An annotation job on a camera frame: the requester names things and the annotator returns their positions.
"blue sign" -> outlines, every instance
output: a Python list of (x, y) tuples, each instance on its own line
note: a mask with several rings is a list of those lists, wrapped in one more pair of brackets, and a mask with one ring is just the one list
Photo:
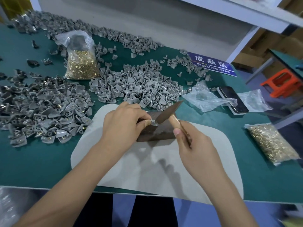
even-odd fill
[(188, 52), (188, 55), (190, 56), (192, 63), (197, 66), (201, 67), (206, 64), (204, 67), (206, 69), (237, 77), (237, 74), (234, 72), (231, 65), (225, 61), (220, 61), (215, 58), (206, 57), (190, 52)]

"smartphone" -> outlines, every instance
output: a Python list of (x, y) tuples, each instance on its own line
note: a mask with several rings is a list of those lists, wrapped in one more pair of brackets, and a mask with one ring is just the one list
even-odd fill
[(242, 100), (239, 98), (239, 96), (232, 87), (219, 87), (218, 93), (221, 95), (222, 98), (237, 99), (238, 105), (236, 107), (232, 105), (229, 106), (229, 109), (234, 115), (243, 115), (249, 112), (245, 104), (242, 102)]

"wooden handle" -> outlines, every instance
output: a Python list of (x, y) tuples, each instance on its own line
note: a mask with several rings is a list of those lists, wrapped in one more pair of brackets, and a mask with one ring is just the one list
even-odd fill
[(182, 126), (182, 124), (180, 123), (180, 121), (177, 119), (177, 117), (174, 114), (172, 114), (169, 117), (169, 122), (171, 123), (173, 128), (179, 128), (181, 131), (183, 131), (183, 133), (186, 136), (186, 140), (187, 140), (188, 144), (191, 145), (191, 137), (189, 136), (187, 131), (184, 129), (184, 127)]

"red stool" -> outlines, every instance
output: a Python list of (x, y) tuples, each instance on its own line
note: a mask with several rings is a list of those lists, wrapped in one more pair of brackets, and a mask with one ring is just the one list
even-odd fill
[(273, 89), (273, 92), (270, 94), (272, 98), (280, 96), (286, 98), (302, 86), (301, 81), (287, 68), (277, 72), (260, 85), (264, 86), (266, 84)]

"person's left hand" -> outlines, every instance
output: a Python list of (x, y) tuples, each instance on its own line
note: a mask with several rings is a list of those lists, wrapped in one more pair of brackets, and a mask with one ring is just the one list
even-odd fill
[(141, 131), (151, 124), (150, 119), (151, 116), (142, 110), (139, 104), (121, 103), (104, 118), (100, 139), (102, 148), (124, 154), (137, 140)]

